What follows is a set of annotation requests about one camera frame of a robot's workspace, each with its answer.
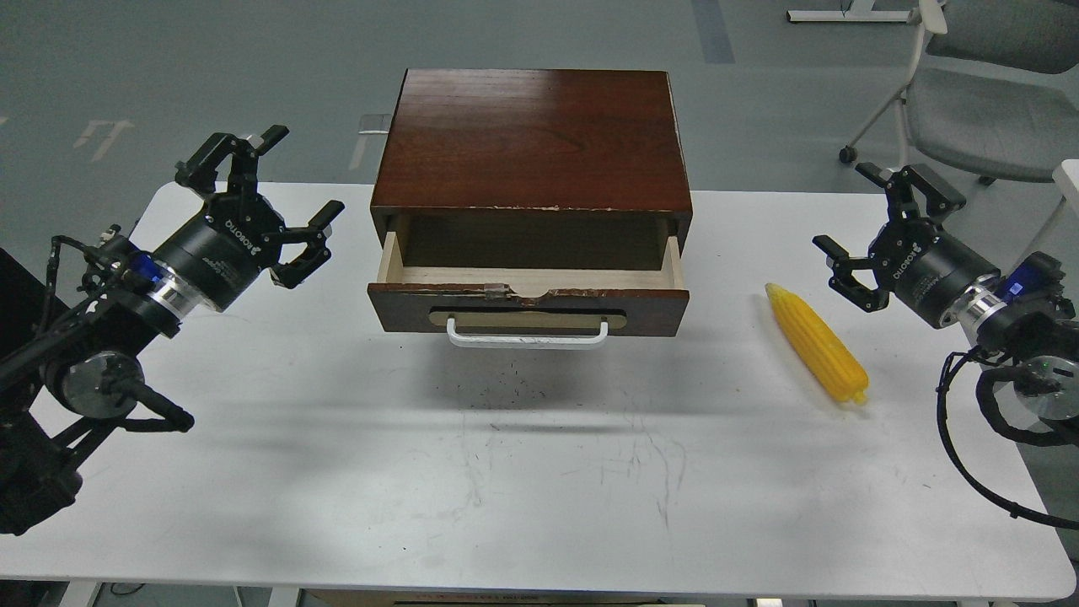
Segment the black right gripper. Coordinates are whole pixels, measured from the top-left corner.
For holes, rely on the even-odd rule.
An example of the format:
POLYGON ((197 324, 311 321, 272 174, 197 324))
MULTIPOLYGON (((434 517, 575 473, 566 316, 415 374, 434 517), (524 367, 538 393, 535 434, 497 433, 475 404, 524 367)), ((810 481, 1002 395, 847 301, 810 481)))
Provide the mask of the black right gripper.
POLYGON ((885 192, 890 223, 868 247, 868 257, 851 257, 827 234, 812 237, 832 271, 829 288, 868 314, 885 309, 891 292, 929 326, 954 323, 953 308, 968 288, 1001 277, 1001 270, 939 226, 967 207, 967 197, 924 163, 891 170, 860 162, 856 173, 885 192), (856 279, 853 272, 864 270, 874 272, 878 287, 856 279))

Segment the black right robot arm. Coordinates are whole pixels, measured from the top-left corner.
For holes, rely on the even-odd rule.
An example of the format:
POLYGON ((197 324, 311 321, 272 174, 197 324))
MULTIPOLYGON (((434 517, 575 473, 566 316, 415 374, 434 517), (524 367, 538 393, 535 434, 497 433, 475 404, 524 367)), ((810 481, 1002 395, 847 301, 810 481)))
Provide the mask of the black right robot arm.
POLYGON ((1058 260, 1032 253, 1005 274, 950 234, 945 218, 964 197, 929 166, 856 166, 885 192, 887 222, 852 257, 827 235, 829 286, 864 312, 891 295, 933 328, 960 325, 988 357, 976 400, 991 427, 1037 447, 1076 445, 1076 312, 1058 260))

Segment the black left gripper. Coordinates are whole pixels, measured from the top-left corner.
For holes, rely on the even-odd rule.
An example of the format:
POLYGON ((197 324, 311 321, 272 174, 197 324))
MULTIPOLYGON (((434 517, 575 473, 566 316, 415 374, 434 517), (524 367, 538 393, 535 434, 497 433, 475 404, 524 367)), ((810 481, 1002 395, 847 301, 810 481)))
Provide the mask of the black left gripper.
POLYGON ((255 196, 258 164, 289 134, 271 126, 250 141, 232 133, 213 133, 191 158, 175 165, 174 182, 196 193, 205 204, 153 252, 177 277, 196 289, 208 307, 226 311, 270 266, 272 281, 293 289, 331 258, 330 225, 346 210, 328 201, 304 227, 282 227, 282 215, 264 196, 255 196), (218 169, 228 160, 226 195, 216 196, 218 169), (265 234, 270 234, 267 244, 265 234), (287 264, 277 262, 281 245, 305 244, 287 264))

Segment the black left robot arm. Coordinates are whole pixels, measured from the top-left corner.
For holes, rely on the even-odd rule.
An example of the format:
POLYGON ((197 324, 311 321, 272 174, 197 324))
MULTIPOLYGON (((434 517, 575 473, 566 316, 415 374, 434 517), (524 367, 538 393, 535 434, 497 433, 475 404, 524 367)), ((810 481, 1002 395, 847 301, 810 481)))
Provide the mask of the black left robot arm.
POLYGON ((288 134, 215 133, 177 164, 200 211, 153 252, 119 227, 97 245, 51 239, 46 279, 22 274, 19 322, 3 354, 3 533, 21 535, 72 506, 78 467, 117 430, 186 432, 194 418, 146 383, 138 355, 174 337, 199 306, 226 311, 262 272, 293 288, 331 257, 329 201, 288 227, 258 190, 258 163, 288 134))

